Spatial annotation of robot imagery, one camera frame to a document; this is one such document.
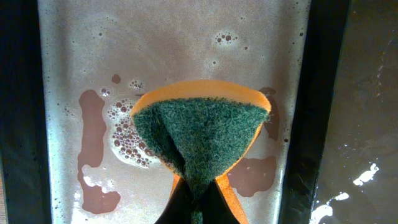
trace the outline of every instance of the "gray surface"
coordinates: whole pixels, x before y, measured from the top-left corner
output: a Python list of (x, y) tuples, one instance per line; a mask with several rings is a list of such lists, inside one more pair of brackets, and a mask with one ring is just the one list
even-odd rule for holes
[(397, 29), (397, 1), (353, 1), (311, 223), (398, 222)]
[[(53, 223), (154, 223), (169, 198), (171, 172), (156, 161), (143, 169), (118, 159), (108, 130), (101, 165), (84, 166), (83, 172), (91, 184), (117, 191), (121, 201), (109, 213), (82, 209), (76, 168), (83, 129), (78, 100), (85, 90), (100, 96), (102, 88), (110, 90), (109, 96), (101, 96), (106, 115), (122, 98), (135, 102), (135, 94), (204, 78), (276, 91), (277, 137), (269, 138), (263, 129), (246, 154), (276, 158), (274, 184), (253, 197), (234, 189), (249, 223), (276, 223), (289, 146), (284, 139), (290, 136), (294, 115), (307, 10), (308, 1), (40, 0)], [(219, 33), (238, 39), (220, 45), (215, 39)], [(121, 76), (120, 84), (111, 82), (115, 73)], [(130, 88), (132, 80), (144, 87)], [(114, 126), (104, 119), (107, 127)]]

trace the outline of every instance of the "wet surface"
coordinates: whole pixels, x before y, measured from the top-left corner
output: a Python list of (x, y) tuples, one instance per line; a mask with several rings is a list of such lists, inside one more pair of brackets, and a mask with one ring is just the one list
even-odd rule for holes
[(311, 224), (397, 221), (397, 9), (351, 6)]
[[(39, 1), (53, 223), (156, 221), (173, 175), (134, 135), (129, 110), (145, 92), (195, 79), (270, 98), (271, 121), (231, 173), (254, 171), (232, 179), (249, 223), (276, 222), (308, 1), (232, 3)], [(95, 162), (77, 160), (86, 150), (99, 152)], [(86, 200), (87, 189), (98, 197)]]

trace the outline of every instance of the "dark green scrubber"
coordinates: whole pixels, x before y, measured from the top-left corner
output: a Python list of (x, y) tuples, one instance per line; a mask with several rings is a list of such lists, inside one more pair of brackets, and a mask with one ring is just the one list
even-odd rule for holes
[(226, 99), (190, 98), (154, 103), (133, 116), (152, 152), (184, 178), (195, 198), (248, 148), (268, 112)]

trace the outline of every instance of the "sponge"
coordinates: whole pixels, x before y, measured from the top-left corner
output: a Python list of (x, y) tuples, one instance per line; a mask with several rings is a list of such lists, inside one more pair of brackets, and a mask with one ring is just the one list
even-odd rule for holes
[[(131, 116), (148, 148), (185, 179), (198, 200), (210, 182), (243, 157), (270, 110), (267, 98), (256, 90), (195, 80), (146, 93)], [(200, 211), (192, 214), (200, 217)]]

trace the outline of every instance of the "black tongs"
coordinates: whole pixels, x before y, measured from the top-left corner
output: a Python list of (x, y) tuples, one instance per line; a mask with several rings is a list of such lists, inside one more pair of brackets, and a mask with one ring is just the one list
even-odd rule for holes
[(194, 202), (188, 184), (181, 178), (156, 224), (191, 223), (191, 212), (198, 208), (203, 214), (203, 224), (239, 223), (215, 181), (208, 186), (202, 198)]

